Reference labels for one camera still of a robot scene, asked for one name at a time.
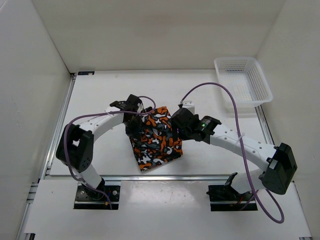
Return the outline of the orange camouflage shorts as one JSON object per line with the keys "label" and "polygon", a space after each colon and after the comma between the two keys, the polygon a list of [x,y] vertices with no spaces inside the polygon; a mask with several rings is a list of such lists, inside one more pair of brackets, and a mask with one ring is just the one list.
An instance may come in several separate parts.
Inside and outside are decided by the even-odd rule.
{"label": "orange camouflage shorts", "polygon": [[167,164],[183,155],[182,140],[173,132],[166,106],[150,114],[133,116],[125,126],[134,158],[141,172]]}

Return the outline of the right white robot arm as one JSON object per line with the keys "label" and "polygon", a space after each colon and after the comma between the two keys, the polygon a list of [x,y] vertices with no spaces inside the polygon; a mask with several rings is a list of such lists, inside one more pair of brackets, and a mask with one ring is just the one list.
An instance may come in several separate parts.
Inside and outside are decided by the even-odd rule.
{"label": "right white robot arm", "polygon": [[246,160],[258,166],[249,173],[233,173],[221,188],[230,200],[254,190],[266,189],[284,195],[297,170],[292,148],[266,144],[243,136],[211,116],[199,118],[193,107],[180,107],[171,117],[172,128],[183,141],[194,140],[221,147],[238,156],[245,154]]}

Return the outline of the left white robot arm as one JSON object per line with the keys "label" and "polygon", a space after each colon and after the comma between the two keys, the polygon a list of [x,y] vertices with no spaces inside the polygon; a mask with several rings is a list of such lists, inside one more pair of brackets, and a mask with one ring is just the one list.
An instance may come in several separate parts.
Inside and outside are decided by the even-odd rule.
{"label": "left white robot arm", "polygon": [[[153,106],[144,108],[142,98],[150,100]],[[55,157],[68,167],[72,178],[82,184],[93,200],[109,202],[105,180],[92,165],[94,143],[114,127],[138,123],[155,109],[156,103],[150,97],[130,94],[127,100],[110,103],[103,112],[80,115],[64,127]]]}

